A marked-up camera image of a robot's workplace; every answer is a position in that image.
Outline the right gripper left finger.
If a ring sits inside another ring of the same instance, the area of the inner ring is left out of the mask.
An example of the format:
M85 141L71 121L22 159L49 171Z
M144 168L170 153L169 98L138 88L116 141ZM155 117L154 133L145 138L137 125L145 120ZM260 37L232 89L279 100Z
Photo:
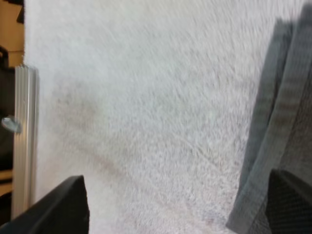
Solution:
M27 211L3 225L2 234L87 234L90 211L82 175L71 176Z

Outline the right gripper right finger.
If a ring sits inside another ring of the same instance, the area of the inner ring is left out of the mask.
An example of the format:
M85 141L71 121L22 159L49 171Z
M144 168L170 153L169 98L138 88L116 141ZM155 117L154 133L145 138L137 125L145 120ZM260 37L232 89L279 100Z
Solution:
M266 217L273 234L312 232L312 187L284 170L269 177Z

